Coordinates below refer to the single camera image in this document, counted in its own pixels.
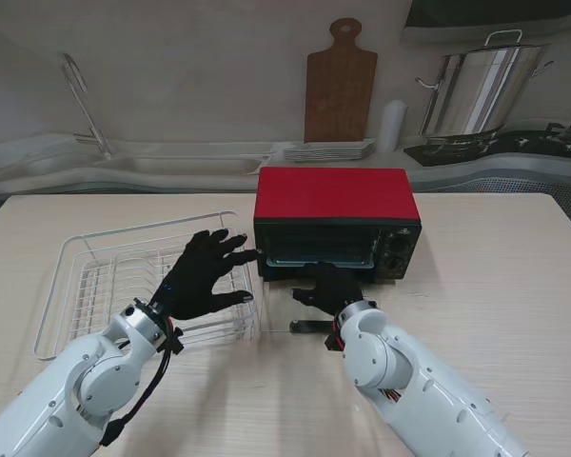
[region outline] oven control knob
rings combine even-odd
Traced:
[[[397,238],[389,245],[391,252],[404,252],[410,249],[410,243],[402,238]]]
[[[402,257],[391,257],[387,260],[385,268],[387,269],[398,269],[404,264],[404,259]]]

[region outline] stainless steel pot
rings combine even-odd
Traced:
[[[491,38],[502,33],[517,33],[516,44],[489,47]],[[444,56],[436,84],[417,78],[432,90],[421,135],[477,135],[502,127],[526,83],[553,63],[537,70],[549,45],[521,45],[521,39],[520,29],[494,31],[479,50]]]

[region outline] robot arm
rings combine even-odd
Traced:
[[[136,300],[101,333],[69,343],[0,414],[0,457],[89,457],[116,439],[181,348],[168,316],[194,319],[253,299],[245,290],[212,293],[221,276],[258,256],[233,252],[245,235],[227,236],[227,229],[195,234],[148,305]],[[163,360],[140,400],[110,421],[133,398],[142,366],[157,351]]]
[[[166,332],[141,302],[72,341],[0,414],[0,457],[89,457],[140,384]],[[118,341],[128,340],[124,353]]]
[[[418,457],[528,455],[489,401],[367,301],[337,316],[351,382]]]

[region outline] faucet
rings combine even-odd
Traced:
[[[59,67],[61,68],[62,73],[64,73],[64,77],[68,82],[69,89],[71,90],[74,98],[76,99],[76,103],[85,114],[87,121],[89,122],[89,130],[91,130],[91,135],[82,135],[79,133],[74,133],[74,138],[76,141],[80,143],[95,143],[97,144],[97,148],[100,152],[106,157],[106,159],[112,158],[112,151],[110,150],[110,146],[104,133],[97,127],[95,121],[91,117],[91,113],[89,108],[85,104],[85,100],[83,97],[83,93],[88,93],[89,89],[87,88],[87,83],[85,82],[85,78],[81,74],[76,62],[72,58],[71,55],[66,54],[63,52],[59,56]]]

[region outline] pot handle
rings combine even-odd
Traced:
[[[493,33],[489,34],[486,37],[486,41],[484,42],[484,46],[482,46],[483,48],[486,48],[488,46],[488,42],[491,41],[491,38],[494,35],[501,35],[503,33],[517,33],[518,34],[518,40],[516,40],[516,43],[520,43],[522,40],[522,29],[512,29],[512,30],[497,30],[494,31]]]
[[[550,60],[549,62],[546,62],[545,64],[543,64],[543,67],[541,67],[540,69],[536,69],[535,71],[533,71],[533,74],[531,74],[531,77],[529,78],[529,81],[531,79],[533,79],[535,76],[539,76],[540,74],[542,74],[544,71],[548,70],[550,67],[552,67],[552,64],[554,64],[553,60]]]
[[[419,86],[421,86],[421,87],[423,87],[423,88],[438,90],[438,89],[440,88],[440,83],[441,83],[442,81],[439,81],[439,82],[436,83],[436,84],[427,84],[427,83],[425,83],[425,81],[424,81],[423,79],[421,79],[421,78],[415,78],[415,82],[416,82]]]

